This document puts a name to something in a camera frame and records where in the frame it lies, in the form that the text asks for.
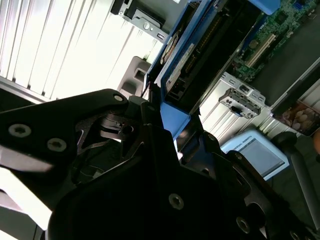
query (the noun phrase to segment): computer monitor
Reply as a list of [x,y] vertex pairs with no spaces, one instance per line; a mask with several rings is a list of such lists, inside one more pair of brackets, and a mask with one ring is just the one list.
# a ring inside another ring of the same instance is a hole
[[288,158],[258,130],[250,129],[229,141],[221,149],[236,150],[246,157],[257,172],[268,180],[289,166]]

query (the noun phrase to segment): sticker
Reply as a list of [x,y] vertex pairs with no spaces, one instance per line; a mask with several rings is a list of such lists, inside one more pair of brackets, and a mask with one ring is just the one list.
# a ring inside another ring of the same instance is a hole
[[282,115],[273,117],[306,136],[311,136],[320,127],[320,113],[300,101]]
[[188,60],[188,58],[190,57],[193,49],[194,49],[194,44],[191,43],[188,50],[184,53],[184,55],[181,57],[179,63],[176,65],[175,69],[173,70],[173,72],[171,73],[170,77],[168,78],[168,80],[166,81],[166,90],[169,92],[172,85],[175,84],[176,80],[179,78],[180,74],[181,74],[181,69],[184,67],[186,61]]

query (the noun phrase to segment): green motherboard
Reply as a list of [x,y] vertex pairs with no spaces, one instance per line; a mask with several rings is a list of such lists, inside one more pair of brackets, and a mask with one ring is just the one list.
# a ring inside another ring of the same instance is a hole
[[228,72],[247,83],[290,41],[301,25],[317,17],[320,0],[281,0],[272,15],[261,14]]

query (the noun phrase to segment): photo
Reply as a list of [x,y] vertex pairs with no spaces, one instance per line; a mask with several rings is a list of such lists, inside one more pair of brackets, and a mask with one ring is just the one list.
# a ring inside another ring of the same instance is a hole
[[273,117],[306,136],[311,136],[320,127],[320,113],[300,101],[282,115]]

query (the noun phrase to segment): monitor screen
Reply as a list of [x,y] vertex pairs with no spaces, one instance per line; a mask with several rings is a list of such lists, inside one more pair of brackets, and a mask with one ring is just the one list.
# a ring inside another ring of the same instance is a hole
[[283,160],[256,139],[251,140],[239,152],[246,157],[263,178],[285,164]]

